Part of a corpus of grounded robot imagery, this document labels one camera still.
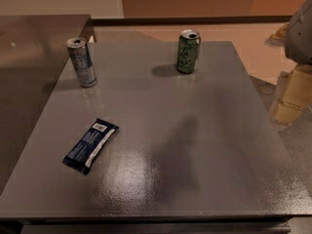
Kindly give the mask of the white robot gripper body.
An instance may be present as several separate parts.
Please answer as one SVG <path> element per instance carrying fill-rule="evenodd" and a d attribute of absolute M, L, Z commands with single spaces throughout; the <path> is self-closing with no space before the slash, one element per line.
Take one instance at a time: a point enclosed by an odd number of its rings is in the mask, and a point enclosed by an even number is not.
<path fill-rule="evenodd" d="M 297 63 L 312 64 L 312 0 L 306 0 L 291 17 L 285 54 Z"/>

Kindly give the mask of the tan taped gripper finger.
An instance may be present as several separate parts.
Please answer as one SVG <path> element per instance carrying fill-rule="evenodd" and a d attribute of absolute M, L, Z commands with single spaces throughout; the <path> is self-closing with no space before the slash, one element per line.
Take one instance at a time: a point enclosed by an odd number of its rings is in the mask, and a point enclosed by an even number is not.
<path fill-rule="evenodd" d="M 291 72 L 282 71 L 277 80 L 272 121 L 291 125 L 312 102 L 312 65 L 298 63 Z"/>

